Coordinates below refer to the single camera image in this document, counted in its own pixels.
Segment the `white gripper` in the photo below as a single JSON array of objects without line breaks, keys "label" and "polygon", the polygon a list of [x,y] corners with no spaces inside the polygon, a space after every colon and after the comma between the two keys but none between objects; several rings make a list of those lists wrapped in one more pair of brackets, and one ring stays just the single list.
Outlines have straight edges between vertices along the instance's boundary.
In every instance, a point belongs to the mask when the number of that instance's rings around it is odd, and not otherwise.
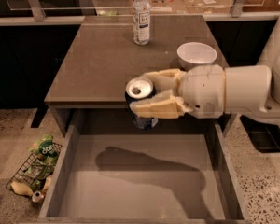
[{"label": "white gripper", "polygon": [[[224,111],[223,74],[216,64],[196,66],[187,73],[177,68],[144,73],[141,77],[159,93],[131,102],[129,108],[140,118],[177,119],[186,113],[197,119],[219,118]],[[177,89],[181,97],[175,96]]]}]

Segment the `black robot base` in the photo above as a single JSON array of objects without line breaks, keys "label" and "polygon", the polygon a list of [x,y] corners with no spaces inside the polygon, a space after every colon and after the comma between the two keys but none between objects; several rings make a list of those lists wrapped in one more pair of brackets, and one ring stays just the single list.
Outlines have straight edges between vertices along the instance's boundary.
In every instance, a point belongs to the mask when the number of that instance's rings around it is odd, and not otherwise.
[{"label": "black robot base", "polygon": [[277,125],[260,123],[246,116],[241,116],[240,121],[257,151],[280,152],[280,128]]}]

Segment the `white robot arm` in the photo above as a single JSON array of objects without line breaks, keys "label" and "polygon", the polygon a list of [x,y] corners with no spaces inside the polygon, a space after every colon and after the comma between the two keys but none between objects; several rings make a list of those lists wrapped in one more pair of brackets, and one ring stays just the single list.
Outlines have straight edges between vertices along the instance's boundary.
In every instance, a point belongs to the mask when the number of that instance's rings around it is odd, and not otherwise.
[{"label": "white robot arm", "polygon": [[280,125],[280,16],[254,66],[202,65],[142,77],[152,82],[157,94],[129,104],[141,118],[177,119],[190,114],[197,119],[216,119],[241,114]]}]

